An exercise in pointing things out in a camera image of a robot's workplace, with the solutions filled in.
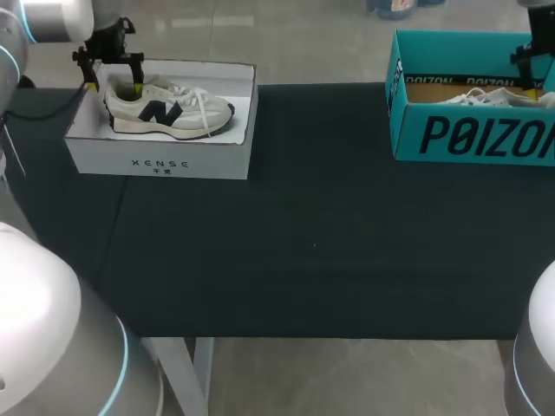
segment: floor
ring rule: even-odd
[[[396,29],[528,31],[516,0],[448,0],[400,22],[366,0],[122,0],[137,34],[127,50],[147,58],[257,63],[262,83],[383,81]],[[34,45],[39,87],[75,87],[74,44]]]
[[[506,416],[503,378],[494,341],[225,338],[210,415]]]
[[[138,30],[127,50],[153,59],[253,62],[263,83],[383,81],[396,29],[528,29],[515,0],[449,0],[400,22],[368,14],[363,0],[124,4]],[[27,75],[39,87],[77,86],[75,49],[31,47]],[[502,349],[510,354],[510,346]],[[495,341],[226,338],[216,344],[210,410],[211,416],[502,416],[503,375]]]

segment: cable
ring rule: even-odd
[[[81,96],[81,92],[85,88],[85,84],[86,84],[86,82],[83,81],[83,84],[81,84],[79,89],[77,89],[75,94],[73,94],[71,96],[71,98],[68,100],[68,102],[66,102],[61,107],[57,108],[56,110],[54,110],[51,113],[44,114],[44,115],[26,115],[26,114],[14,113],[13,111],[8,110],[4,113],[4,118],[8,119],[9,117],[13,117],[14,119],[26,120],[26,121],[45,121],[45,120],[48,120],[48,119],[52,119],[52,118],[56,117],[58,114],[61,114],[64,111],[66,111],[69,107],[71,107],[71,105],[74,103],[74,101]]]

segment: white shoe box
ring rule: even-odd
[[[178,178],[246,179],[257,113],[256,67],[237,63],[144,61],[145,81],[155,75],[202,88],[235,107],[223,133],[199,140],[176,140],[164,133],[115,133],[104,93],[108,78],[132,82],[125,65],[97,71],[100,92],[88,89],[66,134],[80,173]]]

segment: black n logo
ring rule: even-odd
[[[172,109],[166,114],[165,102],[150,101],[140,112],[139,118],[143,121],[150,121],[154,117],[157,123],[170,127],[181,113],[183,113],[183,110],[177,102],[173,104]]]

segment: sneaker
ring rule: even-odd
[[[141,93],[115,80],[104,102],[117,133],[166,133],[177,140],[210,137],[235,113],[233,105],[200,88],[157,77]]]
[[[457,95],[451,100],[439,104],[457,104],[461,106],[495,106],[495,107],[543,107],[555,108],[555,93],[547,93],[539,100],[524,95],[517,95],[506,88],[498,88],[486,93],[479,88],[472,88],[467,94]]]

